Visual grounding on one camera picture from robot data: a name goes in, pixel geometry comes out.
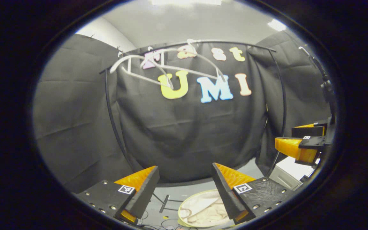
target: black fabric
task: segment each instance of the black fabric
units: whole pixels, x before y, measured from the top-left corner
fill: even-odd
[[[246,61],[239,62],[229,51],[238,47]],[[226,61],[217,61],[212,48],[221,48]],[[127,61],[117,73],[109,76],[111,107],[114,119],[120,121],[127,154],[139,164],[135,170],[159,166],[160,182],[186,182],[210,177],[211,163],[217,162],[238,168],[260,150],[264,130],[265,100],[261,78],[254,60],[247,54],[245,45],[230,43],[201,43],[197,52],[212,60],[228,75],[229,88],[234,98],[201,103],[199,76],[188,74],[188,93],[178,99],[166,99],[160,86],[128,76]],[[132,60],[132,72],[153,80],[162,73],[157,68],[142,70],[139,60]],[[178,59],[177,53],[165,56],[165,64],[216,75],[213,66],[199,58]],[[180,88],[175,71],[172,82]],[[234,77],[247,75],[252,91],[250,96],[240,95],[240,85]]]
[[[34,132],[47,166],[72,192],[132,173],[111,129],[99,71],[115,48],[83,35],[70,37],[47,63],[35,91]]]
[[[321,90],[322,75],[306,54],[299,50],[303,46],[311,49],[290,31],[278,32],[257,45],[273,48],[282,80],[285,86],[287,116],[285,137],[291,137],[291,129],[296,126],[311,124],[330,116],[330,108]],[[268,106],[268,122],[262,138],[262,147],[257,154],[256,163],[264,175],[270,170],[277,151],[274,138],[280,136],[282,127],[282,90],[276,66],[267,50],[250,48],[262,77],[263,91]],[[279,160],[285,158],[280,154]]]

